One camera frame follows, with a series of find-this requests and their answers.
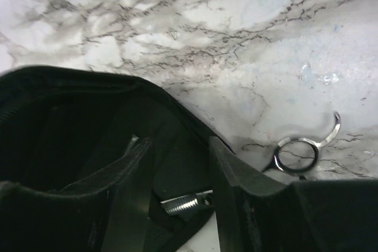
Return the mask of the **black fabric tool case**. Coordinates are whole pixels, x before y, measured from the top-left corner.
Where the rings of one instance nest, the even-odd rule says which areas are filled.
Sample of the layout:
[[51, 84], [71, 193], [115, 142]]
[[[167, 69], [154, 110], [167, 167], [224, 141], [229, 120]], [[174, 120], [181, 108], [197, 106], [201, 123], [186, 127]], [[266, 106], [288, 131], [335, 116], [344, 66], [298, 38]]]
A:
[[161, 201], [211, 188], [205, 123], [140, 77], [60, 67], [22, 67], [1, 76], [1, 182], [57, 192], [154, 143], [142, 251], [176, 251], [212, 208], [168, 215]]

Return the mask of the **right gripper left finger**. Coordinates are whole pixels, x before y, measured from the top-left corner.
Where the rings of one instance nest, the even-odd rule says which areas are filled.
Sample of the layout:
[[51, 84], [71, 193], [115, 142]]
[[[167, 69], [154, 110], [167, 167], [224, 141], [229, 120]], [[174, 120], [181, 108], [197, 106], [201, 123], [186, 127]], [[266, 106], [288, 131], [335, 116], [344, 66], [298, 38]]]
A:
[[142, 251], [154, 171], [154, 143], [61, 191], [1, 182], [2, 251]]

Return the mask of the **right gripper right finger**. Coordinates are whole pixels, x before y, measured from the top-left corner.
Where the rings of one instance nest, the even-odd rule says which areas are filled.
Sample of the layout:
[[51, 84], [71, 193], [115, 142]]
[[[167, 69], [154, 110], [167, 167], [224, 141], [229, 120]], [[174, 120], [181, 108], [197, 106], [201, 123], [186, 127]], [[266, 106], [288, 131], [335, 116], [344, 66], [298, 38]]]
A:
[[377, 181], [282, 184], [210, 139], [221, 251], [376, 251]]

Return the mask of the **silver thinning scissors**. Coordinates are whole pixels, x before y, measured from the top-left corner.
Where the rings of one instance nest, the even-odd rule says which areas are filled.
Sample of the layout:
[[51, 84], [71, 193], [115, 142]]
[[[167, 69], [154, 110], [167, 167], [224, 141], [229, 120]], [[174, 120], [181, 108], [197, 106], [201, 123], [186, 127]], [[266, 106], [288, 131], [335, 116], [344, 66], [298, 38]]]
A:
[[[332, 131], [321, 141], [306, 137], [289, 136], [280, 140], [265, 165], [258, 166], [263, 174], [279, 179], [292, 178], [306, 180], [321, 159], [321, 150], [334, 140], [341, 128], [339, 112], [333, 113], [334, 126]], [[168, 215], [180, 215], [184, 212], [203, 210], [213, 206], [213, 190], [195, 192], [161, 201]]]

